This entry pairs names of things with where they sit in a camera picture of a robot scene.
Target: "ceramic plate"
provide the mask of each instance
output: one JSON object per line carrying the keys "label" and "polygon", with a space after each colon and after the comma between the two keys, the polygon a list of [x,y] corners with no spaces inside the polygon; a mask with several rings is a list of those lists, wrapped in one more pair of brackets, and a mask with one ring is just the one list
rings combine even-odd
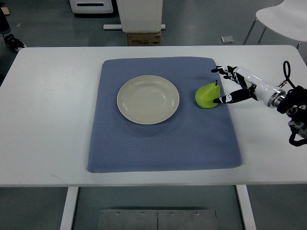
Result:
{"label": "ceramic plate", "polygon": [[167,120],[177,110],[179,93],[167,79],[139,76],[126,82],[118,92],[117,106],[130,121],[142,125]]}

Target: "white table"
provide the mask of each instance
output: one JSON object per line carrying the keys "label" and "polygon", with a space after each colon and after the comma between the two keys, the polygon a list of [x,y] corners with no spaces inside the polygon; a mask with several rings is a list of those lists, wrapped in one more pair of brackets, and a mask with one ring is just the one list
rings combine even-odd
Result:
{"label": "white table", "polygon": [[[307,145],[288,143],[290,118],[252,99],[229,105],[243,158],[237,168],[89,173],[87,157],[103,62],[177,56],[243,66],[269,85],[284,80],[283,62],[288,60],[293,83],[307,87],[307,67],[292,46],[25,48],[0,87],[0,186],[68,186],[73,194],[68,203],[74,205],[78,186],[307,182]],[[239,89],[223,78],[222,84],[225,93]],[[70,214],[64,211],[64,217]]]}

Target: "blue placemat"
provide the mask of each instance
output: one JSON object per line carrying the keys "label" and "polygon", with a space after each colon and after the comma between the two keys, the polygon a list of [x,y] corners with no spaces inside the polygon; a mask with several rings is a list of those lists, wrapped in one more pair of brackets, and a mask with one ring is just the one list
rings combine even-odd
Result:
{"label": "blue placemat", "polygon": [[[220,104],[214,109],[201,109],[195,102],[198,88],[220,80],[218,73],[211,73],[213,68],[215,62],[203,57],[105,61],[87,170],[92,173],[176,171],[241,165],[228,106]],[[166,78],[178,89],[179,107],[168,120],[156,125],[138,125],[118,110],[117,93],[121,86],[141,75]]]}

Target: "cardboard box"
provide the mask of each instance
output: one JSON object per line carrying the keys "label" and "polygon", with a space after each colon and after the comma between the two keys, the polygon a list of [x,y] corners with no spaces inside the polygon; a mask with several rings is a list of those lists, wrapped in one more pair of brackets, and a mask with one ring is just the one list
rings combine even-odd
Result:
{"label": "cardboard box", "polygon": [[9,9],[7,7],[1,7],[1,10],[3,11],[4,15],[9,15]]}
{"label": "cardboard box", "polygon": [[160,46],[161,32],[127,33],[128,46]]}

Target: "shoe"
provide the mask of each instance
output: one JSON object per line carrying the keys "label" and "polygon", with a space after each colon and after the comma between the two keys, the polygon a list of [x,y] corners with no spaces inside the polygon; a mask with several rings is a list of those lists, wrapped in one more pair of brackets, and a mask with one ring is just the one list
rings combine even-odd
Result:
{"label": "shoe", "polygon": [[23,43],[20,40],[18,40],[17,38],[15,38],[14,35],[12,35],[12,34],[7,35],[4,38],[4,42],[5,42],[6,46],[14,49],[16,52],[18,52],[22,48],[28,47],[25,43]]}

